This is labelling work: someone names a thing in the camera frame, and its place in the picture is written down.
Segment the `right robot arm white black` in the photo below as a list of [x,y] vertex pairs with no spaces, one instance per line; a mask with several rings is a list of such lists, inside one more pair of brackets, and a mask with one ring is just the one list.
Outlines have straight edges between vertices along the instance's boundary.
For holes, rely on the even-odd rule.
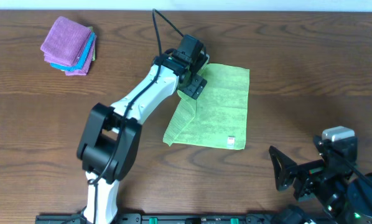
[[294,198],[316,198],[331,222],[372,223],[372,173],[356,168],[356,137],[336,141],[314,137],[320,160],[297,164],[274,146],[269,155],[278,191],[294,188]]

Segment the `green microfiber cloth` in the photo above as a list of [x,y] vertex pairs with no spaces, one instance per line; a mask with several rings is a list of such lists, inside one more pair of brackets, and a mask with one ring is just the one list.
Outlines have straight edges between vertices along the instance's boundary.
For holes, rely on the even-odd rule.
[[249,70],[219,63],[206,66],[207,81],[194,100],[178,91],[180,101],[165,130],[163,142],[219,149],[246,146]]

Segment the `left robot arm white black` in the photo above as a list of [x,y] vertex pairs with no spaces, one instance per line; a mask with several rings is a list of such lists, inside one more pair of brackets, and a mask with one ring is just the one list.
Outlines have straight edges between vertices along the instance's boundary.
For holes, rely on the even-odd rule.
[[136,160],[142,125],[177,90],[196,100],[207,84],[201,71],[208,61],[204,44],[185,35],[176,49],[155,57],[146,77],[124,98],[92,107],[77,149],[88,184],[81,223],[114,221],[119,184]]

